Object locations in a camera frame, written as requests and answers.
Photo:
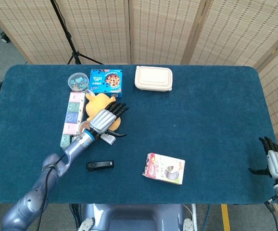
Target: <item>small box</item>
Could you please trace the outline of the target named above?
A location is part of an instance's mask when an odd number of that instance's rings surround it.
[[[80,103],[69,102],[67,106],[67,112],[79,112]]]
[[[78,112],[68,112],[68,113],[66,113],[65,122],[66,123],[72,123],[72,124],[80,123],[81,120],[79,120],[78,115],[79,115]]]
[[[69,102],[73,103],[81,103],[85,100],[85,93],[84,92],[71,92]]]
[[[91,70],[89,90],[109,97],[122,97],[122,70]]]
[[[173,184],[182,184],[185,160],[149,153],[144,168],[145,177]]]
[[[80,124],[64,123],[62,134],[78,135],[78,129]]]
[[[61,137],[60,147],[66,148],[71,143],[71,135],[63,134]]]

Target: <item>yellow stuffed toy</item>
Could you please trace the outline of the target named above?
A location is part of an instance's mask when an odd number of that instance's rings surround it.
[[[89,103],[87,103],[86,105],[86,112],[89,116],[87,121],[91,121],[101,109],[104,109],[109,103],[115,101],[115,97],[109,98],[107,95],[103,93],[99,93],[98,95],[95,96],[86,94],[86,98],[89,100]],[[121,124],[121,118],[117,118],[114,121],[114,123],[109,127],[109,130],[111,131],[117,130],[120,124]]]

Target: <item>usb drive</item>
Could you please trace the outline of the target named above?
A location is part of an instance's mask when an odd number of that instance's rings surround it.
[[[111,168],[114,167],[114,161],[107,160],[107,161],[88,162],[86,167],[87,170],[89,171],[102,169],[102,168]]]

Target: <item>woven room divider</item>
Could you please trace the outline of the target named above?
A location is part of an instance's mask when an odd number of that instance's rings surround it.
[[[56,2],[75,47],[105,64],[253,66],[278,139],[278,0]],[[71,55],[49,0],[0,1],[0,26],[31,64]]]

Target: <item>container lid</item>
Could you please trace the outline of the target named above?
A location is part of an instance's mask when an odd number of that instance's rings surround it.
[[[141,90],[172,90],[172,71],[169,68],[137,66],[135,85]]]

